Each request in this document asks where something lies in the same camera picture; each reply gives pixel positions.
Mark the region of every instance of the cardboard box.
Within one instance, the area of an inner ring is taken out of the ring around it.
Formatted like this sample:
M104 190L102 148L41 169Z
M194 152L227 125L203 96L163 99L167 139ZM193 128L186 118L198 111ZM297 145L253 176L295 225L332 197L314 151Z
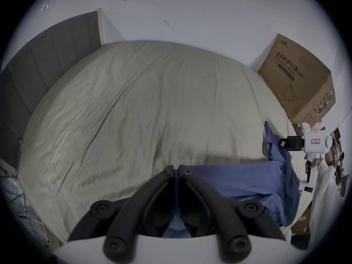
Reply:
M310 209L311 209L311 203L308 205L307 209L304 211L302 216L291 227L292 235L310 234L310 230L309 230Z
M307 122L313 127L335 104L330 70L283 35L279 34L258 73L294 124Z

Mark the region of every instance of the black mount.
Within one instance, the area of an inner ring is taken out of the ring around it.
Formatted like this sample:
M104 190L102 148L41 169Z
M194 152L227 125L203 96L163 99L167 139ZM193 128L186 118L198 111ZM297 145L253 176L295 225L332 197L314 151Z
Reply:
M287 136L280 140L279 145L288 151L301 151L305 146L305 140L300 136Z
M179 171L178 183L174 183L174 167L169 165L130 198L93 203L68 241L106 235L106 257L115 263L130 262L138 234L161 238L165 233L173 219L175 185L181 220L188 232L192 237L217 234L220 257L227 263L240 262L249 255L248 234L285 239L259 202L223 197L186 165Z

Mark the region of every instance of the gray upholstered headboard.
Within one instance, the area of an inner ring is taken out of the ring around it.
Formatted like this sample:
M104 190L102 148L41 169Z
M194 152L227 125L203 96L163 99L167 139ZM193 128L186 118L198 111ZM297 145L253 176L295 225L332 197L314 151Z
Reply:
M17 168L20 139L49 88L101 46L98 12L64 20L29 41L0 73L0 158Z

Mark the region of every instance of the white cloth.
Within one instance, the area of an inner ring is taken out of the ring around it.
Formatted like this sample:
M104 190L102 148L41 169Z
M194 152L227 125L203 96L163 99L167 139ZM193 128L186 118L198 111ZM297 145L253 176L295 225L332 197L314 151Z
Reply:
M105 44L38 104L19 179L65 242L93 202L129 197L167 165L266 160L265 121L295 134L262 78L234 60L168 42ZM303 157L293 153L300 178Z
M342 197L334 180L335 168L323 160L318 166L318 179L310 210L309 249L313 249L322 240L343 205Z

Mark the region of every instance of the wrinkled sheet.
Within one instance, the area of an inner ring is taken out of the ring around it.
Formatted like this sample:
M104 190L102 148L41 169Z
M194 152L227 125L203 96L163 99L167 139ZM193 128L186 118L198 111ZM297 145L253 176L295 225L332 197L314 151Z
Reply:
M314 249L330 230L340 213L343 200L333 178L336 169L323 160L318 166L316 188L311 201L308 249Z
M262 78L227 57L156 41L109 43L46 93L23 137L19 180L63 242L97 200L131 196L173 164L267 161L264 122L295 135ZM304 176L302 153L293 167Z
M272 133L266 122L265 144L268 161L250 164L189 165L188 168L224 197L257 200L267 209L279 227L288 227L297 213L300 181L293 170L290 153L280 148L279 141L280 137ZM175 173L174 177L178 179L179 174ZM177 207L164 237L190 237L180 220Z

